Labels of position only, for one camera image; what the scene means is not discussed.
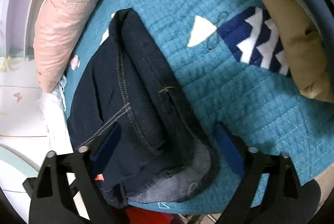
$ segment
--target teal quilted bedspread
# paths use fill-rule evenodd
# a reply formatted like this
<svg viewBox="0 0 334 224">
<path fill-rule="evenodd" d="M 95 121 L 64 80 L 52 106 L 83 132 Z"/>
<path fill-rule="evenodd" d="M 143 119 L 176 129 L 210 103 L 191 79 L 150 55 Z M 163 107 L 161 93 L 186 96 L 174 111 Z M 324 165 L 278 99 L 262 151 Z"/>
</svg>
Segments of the teal quilted bedspread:
<svg viewBox="0 0 334 224">
<path fill-rule="evenodd" d="M 302 183 L 334 161 L 334 105 L 299 94 L 279 55 L 279 39 L 269 56 L 257 48 L 273 42 L 270 17 L 261 0 L 101 0 L 73 52 L 80 66 L 72 63 L 66 72 L 67 117 L 77 84 L 106 35 L 112 13 L 129 7 L 140 15 L 165 55 L 215 146 L 213 129 L 222 121 L 263 152 L 289 152 Z M 252 45 L 247 38 L 254 35 Z M 217 180 L 196 198 L 135 205 L 168 213 L 219 213 L 239 182 L 222 156 Z M 265 177 L 254 204 L 261 201 L 264 188 Z"/>
</svg>

